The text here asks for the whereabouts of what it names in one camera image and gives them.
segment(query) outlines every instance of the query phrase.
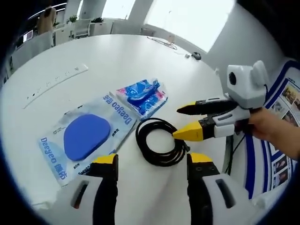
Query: table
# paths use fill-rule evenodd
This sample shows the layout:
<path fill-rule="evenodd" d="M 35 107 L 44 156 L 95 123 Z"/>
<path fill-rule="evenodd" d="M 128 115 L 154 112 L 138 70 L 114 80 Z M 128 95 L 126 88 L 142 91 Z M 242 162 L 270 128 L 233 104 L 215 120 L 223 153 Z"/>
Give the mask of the table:
<path fill-rule="evenodd" d="M 169 99 L 154 115 L 181 128 L 199 119 L 176 113 L 191 101 L 222 95 L 219 77 L 202 61 L 186 59 L 145 36 L 103 35 L 81 38 L 51 48 L 19 68 L 1 92 L 0 122 L 7 163 L 17 185 L 31 204 L 53 201 L 60 189 L 37 145 L 38 138 L 61 116 L 108 91 L 141 79 L 157 77 Z M 25 109 L 31 90 L 70 66 L 84 63 L 89 70 L 50 89 Z M 173 148 L 173 139 L 154 131 L 147 139 L 159 152 Z M 193 152 L 210 156 L 222 170 L 225 138 L 187 142 Z M 189 224 L 186 157 L 167 168 L 148 164 L 132 133 L 118 152 L 119 195 L 116 224 Z"/>

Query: electrical outlet strip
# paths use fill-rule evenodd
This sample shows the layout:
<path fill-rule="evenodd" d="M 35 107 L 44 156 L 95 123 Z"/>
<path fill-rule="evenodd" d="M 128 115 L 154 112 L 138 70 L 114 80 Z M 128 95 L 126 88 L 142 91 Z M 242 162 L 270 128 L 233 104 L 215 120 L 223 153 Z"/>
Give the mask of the electrical outlet strip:
<path fill-rule="evenodd" d="M 66 72 L 64 72 L 62 74 L 59 74 L 53 80 L 46 82 L 44 85 L 39 87 L 36 91 L 27 95 L 26 100 L 23 105 L 23 109 L 25 109 L 30 103 L 32 103 L 34 100 L 36 100 L 42 94 L 44 94 L 46 91 L 55 87 L 59 83 L 64 82 L 65 80 L 67 80 L 73 76 L 76 76 L 78 74 L 81 74 L 87 70 L 88 70 L 88 67 L 84 64 L 81 64 L 77 67 L 72 67 L 72 68 L 68 69 Z"/>

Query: blue sponge pad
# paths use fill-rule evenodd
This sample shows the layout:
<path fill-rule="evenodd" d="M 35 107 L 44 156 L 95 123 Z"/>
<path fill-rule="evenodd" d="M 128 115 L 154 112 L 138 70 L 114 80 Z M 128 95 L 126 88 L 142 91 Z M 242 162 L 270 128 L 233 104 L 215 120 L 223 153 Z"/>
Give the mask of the blue sponge pad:
<path fill-rule="evenodd" d="M 111 131 L 108 121 L 93 114 L 86 114 L 72 121 L 64 133 L 66 156 L 78 161 L 85 159 L 107 139 Z"/>

